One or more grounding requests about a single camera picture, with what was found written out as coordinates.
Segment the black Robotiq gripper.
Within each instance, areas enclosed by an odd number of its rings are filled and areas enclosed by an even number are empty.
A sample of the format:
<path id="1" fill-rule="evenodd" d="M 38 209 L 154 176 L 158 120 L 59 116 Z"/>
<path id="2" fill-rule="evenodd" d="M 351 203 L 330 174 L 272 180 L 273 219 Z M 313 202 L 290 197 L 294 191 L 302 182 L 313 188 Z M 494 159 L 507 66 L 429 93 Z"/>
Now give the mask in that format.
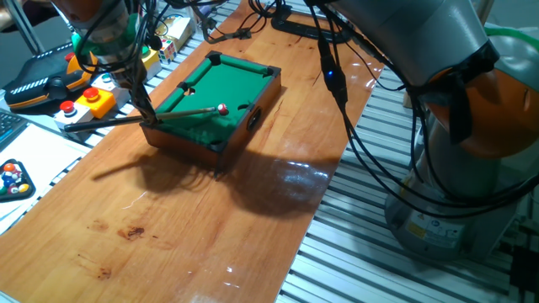
<path id="1" fill-rule="evenodd" d="M 146 68 L 142 60 L 114 63 L 109 73 L 118 86 L 130 92 L 133 105 L 141 114 L 143 121 L 149 125 L 157 125 L 160 120 L 143 86 L 146 80 Z"/>

